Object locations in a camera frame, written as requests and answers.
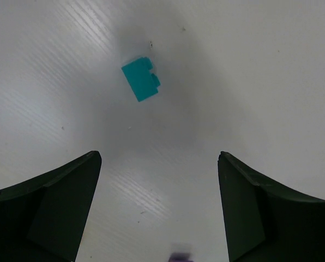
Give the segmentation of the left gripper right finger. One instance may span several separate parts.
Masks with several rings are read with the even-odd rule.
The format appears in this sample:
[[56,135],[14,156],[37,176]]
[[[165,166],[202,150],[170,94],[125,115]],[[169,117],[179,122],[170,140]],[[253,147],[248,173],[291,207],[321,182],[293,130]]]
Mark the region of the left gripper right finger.
[[325,261],[325,200],[227,152],[219,156],[218,176],[230,261]]

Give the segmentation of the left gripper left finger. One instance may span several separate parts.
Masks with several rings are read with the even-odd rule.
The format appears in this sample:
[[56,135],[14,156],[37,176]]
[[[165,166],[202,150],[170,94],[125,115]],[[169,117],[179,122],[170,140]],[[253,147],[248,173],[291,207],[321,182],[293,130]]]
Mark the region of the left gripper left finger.
[[0,189],[0,261],[75,261],[100,168],[90,151]]

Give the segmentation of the small teal lego brick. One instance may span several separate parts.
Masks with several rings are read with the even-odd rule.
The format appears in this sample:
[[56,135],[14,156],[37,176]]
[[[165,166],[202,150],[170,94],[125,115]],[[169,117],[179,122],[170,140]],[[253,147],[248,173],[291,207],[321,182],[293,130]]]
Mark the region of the small teal lego brick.
[[160,81],[152,72],[154,66],[148,57],[139,57],[121,67],[138,102],[158,93]]

